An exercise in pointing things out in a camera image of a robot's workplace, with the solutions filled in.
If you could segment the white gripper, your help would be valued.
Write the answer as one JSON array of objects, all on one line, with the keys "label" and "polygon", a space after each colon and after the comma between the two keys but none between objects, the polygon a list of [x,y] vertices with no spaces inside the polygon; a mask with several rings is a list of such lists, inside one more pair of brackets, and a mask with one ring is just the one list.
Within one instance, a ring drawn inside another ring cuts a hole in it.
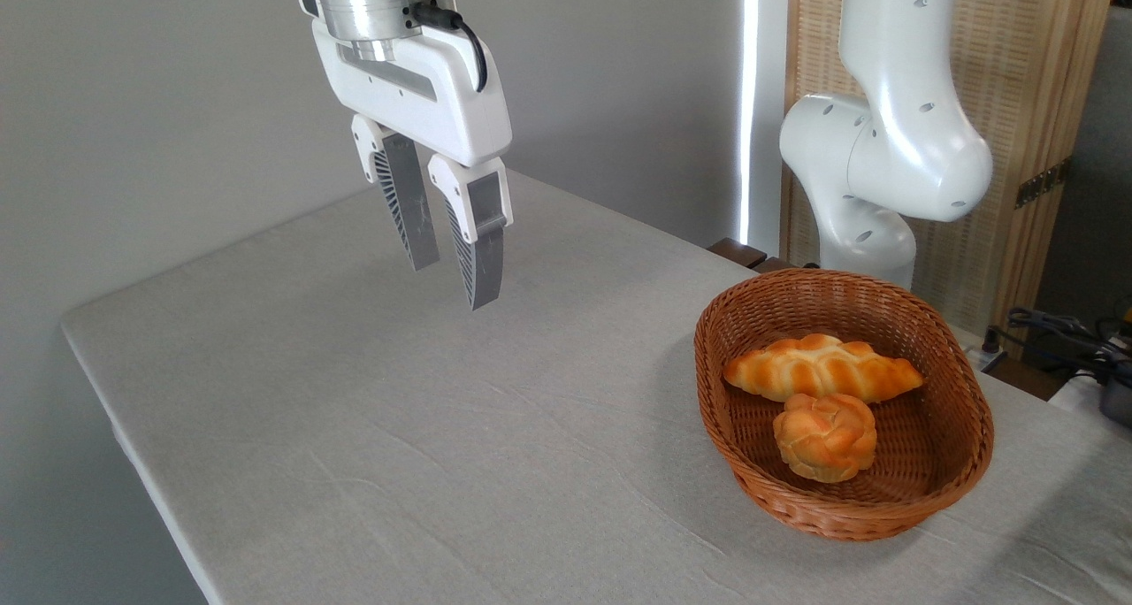
[{"label": "white gripper", "polygon": [[379,186],[413,270],[440,259],[419,142],[444,154],[430,157],[428,171],[446,201],[470,307],[494,302],[504,278],[504,229],[514,222],[500,157],[513,131],[494,53],[484,48],[486,87],[475,90],[475,53],[462,33],[426,27],[394,41],[394,60],[375,62],[332,37],[325,22],[312,20],[311,29],[334,94],[359,113],[357,157],[365,179]]}]

